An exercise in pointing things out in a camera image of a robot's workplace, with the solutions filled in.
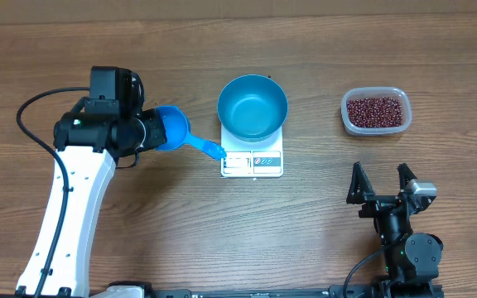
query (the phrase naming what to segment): kitchen scale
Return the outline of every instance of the kitchen scale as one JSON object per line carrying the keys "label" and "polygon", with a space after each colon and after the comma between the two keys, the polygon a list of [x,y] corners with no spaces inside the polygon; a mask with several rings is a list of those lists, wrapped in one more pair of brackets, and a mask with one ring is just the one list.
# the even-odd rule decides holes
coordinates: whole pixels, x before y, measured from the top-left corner
{"label": "kitchen scale", "polygon": [[282,176],[282,127],[259,142],[239,140],[222,126],[221,146],[228,154],[220,162],[223,177],[277,178]]}

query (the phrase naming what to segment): blue measuring cup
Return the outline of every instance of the blue measuring cup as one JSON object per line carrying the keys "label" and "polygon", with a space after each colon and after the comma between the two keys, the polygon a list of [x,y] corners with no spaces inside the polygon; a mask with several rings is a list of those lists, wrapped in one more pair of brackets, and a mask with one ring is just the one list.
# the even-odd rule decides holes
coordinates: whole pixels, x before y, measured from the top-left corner
{"label": "blue measuring cup", "polygon": [[227,156],[223,147],[191,135],[189,119],[178,107],[161,106],[156,109],[159,111],[166,134],[166,143],[160,145],[156,150],[173,151],[183,144],[189,144],[217,161]]}

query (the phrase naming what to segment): clear plastic container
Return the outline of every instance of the clear plastic container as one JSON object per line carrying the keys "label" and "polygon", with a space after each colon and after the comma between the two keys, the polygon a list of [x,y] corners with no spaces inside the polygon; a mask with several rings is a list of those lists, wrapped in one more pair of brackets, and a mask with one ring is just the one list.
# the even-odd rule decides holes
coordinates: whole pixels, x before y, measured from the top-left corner
{"label": "clear plastic container", "polygon": [[[365,128],[357,127],[349,120],[347,101],[365,98],[391,97],[401,103],[402,125],[399,127]],[[341,117],[344,120],[345,131],[353,136],[381,136],[403,132],[412,123],[412,107],[404,91],[395,87],[364,87],[350,90],[341,100]]]}

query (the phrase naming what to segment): black cable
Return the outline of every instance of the black cable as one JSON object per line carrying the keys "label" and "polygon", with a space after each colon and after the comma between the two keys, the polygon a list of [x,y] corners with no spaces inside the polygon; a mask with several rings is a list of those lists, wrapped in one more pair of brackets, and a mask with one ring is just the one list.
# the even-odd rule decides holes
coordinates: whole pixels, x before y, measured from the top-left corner
{"label": "black cable", "polygon": [[134,166],[137,166],[137,164],[139,163],[139,151],[136,150],[133,153],[133,155],[135,155],[135,160],[133,161],[133,163],[130,166],[116,166],[115,170],[129,169],[129,168],[133,168]]}
{"label": "black cable", "polygon": [[77,103],[75,103],[75,106],[71,108],[70,112],[72,113],[80,113],[82,109],[85,106],[86,98],[81,98]]}
{"label": "black cable", "polygon": [[36,292],[34,293],[35,298],[38,298],[41,295],[41,290],[43,290],[43,286],[46,283],[47,276],[49,275],[49,271],[51,269],[51,263],[55,255],[56,244],[58,244],[58,239],[60,238],[60,233],[62,231],[62,224],[64,223],[65,211],[67,209],[67,200],[68,200],[70,189],[69,189],[69,176],[67,175],[67,170],[65,169],[64,162],[62,162],[58,154],[56,154],[56,152],[51,147],[49,147],[49,145],[45,144],[40,138],[35,136],[34,133],[30,132],[25,127],[25,125],[23,125],[22,113],[23,113],[23,110],[25,110],[25,108],[29,104],[34,103],[38,99],[41,99],[47,95],[57,94],[60,92],[67,92],[67,91],[89,91],[89,88],[88,87],[60,88],[60,89],[47,91],[42,94],[38,94],[37,96],[27,100],[24,104],[22,104],[22,106],[17,110],[17,114],[16,114],[17,126],[20,127],[23,133],[25,133],[29,138],[31,138],[32,141],[37,142],[42,148],[46,149],[47,152],[49,152],[49,154],[51,154],[55,158],[56,163],[58,163],[58,166],[60,167],[60,170],[62,172],[62,177],[64,179],[64,188],[63,188],[64,194],[62,195],[62,205],[60,207],[60,216],[58,217],[58,223],[56,224],[53,241],[51,242],[51,246],[49,247],[49,253],[47,253],[46,264],[41,270],[40,281],[38,281],[38,286],[36,287]]}
{"label": "black cable", "polygon": [[376,256],[380,255],[382,252],[384,252],[384,251],[388,250],[389,248],[392,248],[393,246],[397,245],[397,243],[399,243],[402,240],[402,238],[404,237],[404,234],[407,232],[407,226],[410,223],[410,221],[409,221],[410,209],[409,209],[409,204],[407,202],[407,198],[405,199],[405,204],[406,204],[406,224],[404,225],[404,231],[402,231],[402,233],[400,235],[398,235],[398,237],[395,240],[393,240],[392,243],[382,246],[378,251],[376,251],[376,252],[372,253],[371,255],[367,256],[364,260],[360,261],[358,264],[356,264],[356,266],[354,266],[354,268],[349,272],[349,274],[345,278],[344,288],[342,290],[342,293],[344,293],[344,298],[347,298],[347,287],[349,286],[349,281],[351,280],[351,277],[353,277],[354,273],[357,270],[359,270],[366,262],[369,262],[369,261],[373,260],[374,258],[376,258]]}

